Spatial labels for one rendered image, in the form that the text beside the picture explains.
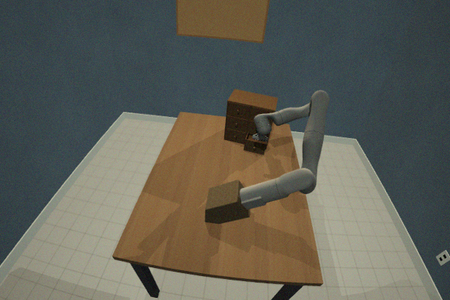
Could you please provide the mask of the brown wooden chest of drawers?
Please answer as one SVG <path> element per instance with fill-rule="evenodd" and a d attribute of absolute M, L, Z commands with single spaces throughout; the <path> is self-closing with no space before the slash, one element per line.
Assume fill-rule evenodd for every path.
<path fill-rule="evenodd" d="M 234 102 L 237 104 L 241 104 L 241 105 L 248 105 L 250 106 L 250 113 L 251 113 L 251 108 L 255 107 L 255 108 L 262 108 L 265 110 L 272 110 L 272 111 L 276 111 L 276 107 L 277 107 L 277 97 L 271 97 L 271 96 L 267 96 L 267 95 L 263 95 L 263 94 L 256 94 L 256 93 L 252 93 L 252 92 L 246 92 L 246 91 L 242 91 L 242 90 L 238 90 L 235 89 L 231 96 L 229 97 L 229 99 L 227 100 L 227 108 L 226 108 L 226 120 L 227 120 L 227 112 L 228 112 L 228 104 L 229 102 Z M 246 119 L 246 118 L 243 118 Z M 246 136 L 248 132 L 248 126 L 249 126 L 249 121 L 254 121 L 254 120 L 250 120 L 250 114 L 249 114 L 249 119 L 247 123 L 247 131 L 242 131 L 242 132 L 246 132 Z M 249 133 L 249 134 L 253 134 L 253 133 Z"/>

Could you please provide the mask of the dark brown drawer front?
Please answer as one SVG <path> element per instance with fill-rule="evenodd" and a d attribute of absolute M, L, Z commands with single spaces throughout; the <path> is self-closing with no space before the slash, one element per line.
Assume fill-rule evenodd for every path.
<path fill-rule="evenodd" d="M 227 115 L 249 119 L 249 114 L 250 106 L 229 102 Z"/>
<path fill-rule="evenodd" d="M 247 131 L 248 120 L 228 115 L 226 120 L 226 127 L 240 131 Z"/>
<path fill-rule="evenodd" d="M 226 129 L 225 139 L 234 142 L 245 143 L 246 132 L 236 131 L 233 129 Z"/>
<path fill-rule="evenodd" d="M 249 133 L 257 134 L 255 130 L 255 123 L 254 121 L 249 121 L 248 131 Z"/>
<path fill-rule="evenodd" d="M 244 150 L 264 155 L 267 142 L 255 140 L 253 139 L 253 135 L 254 134 L 247 133 L 247 136 L 245 138 Z"/>
<path fill-rule="evenodd" d="M 254 120 L 254 118 L 259 115 L 259 114 L 265 114 L 265 113 L 273 113 L 274 111 L 271 110 L 265 110 L 265 109 L 261 109 L 261 108 L 255 108 L 252 107 L 251 108 L 251 113 L 250 113 L 250 120 Z M 269 119 L 269 123 L 271 124 L 272 120 Z"/>

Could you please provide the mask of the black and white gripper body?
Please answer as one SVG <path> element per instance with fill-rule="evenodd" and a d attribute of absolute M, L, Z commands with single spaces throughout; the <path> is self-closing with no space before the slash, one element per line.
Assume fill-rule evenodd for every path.
<path fill-rule="evenodd" d="M 263 142 L 267 142 L 268 141 L 268 137 L 266 135 L 260 135 L 255 127 L 255 130 L 257 132 L 257 134 L 253 135 L 253 139 L 255 140 L 259 140 L 259 141 L 263 141 Z"/>

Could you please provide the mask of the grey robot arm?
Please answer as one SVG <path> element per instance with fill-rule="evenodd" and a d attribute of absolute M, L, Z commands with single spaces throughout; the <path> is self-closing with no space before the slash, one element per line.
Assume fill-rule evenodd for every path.
<path fill-rule="evenodd" d="M 301 168 L 282 176 L 240 190 L 241 204 L 248 210 L 266 203 L 288 197 L 294 192 L 309 194 L 316 187 L 319 158 L 324 141 L 325 118 L 330 102 L 329 95 L 322 90 L 315 92 L 310 103 L 300 108 L 285 108 L 275 113 L 259 114 L 254 118 L 260 135 L 271 132 L 271 119 L 276 126 L 308 117 L 303 136 L 303 162 Z M 312 106 L 311 106 L 312 105 Z"/>

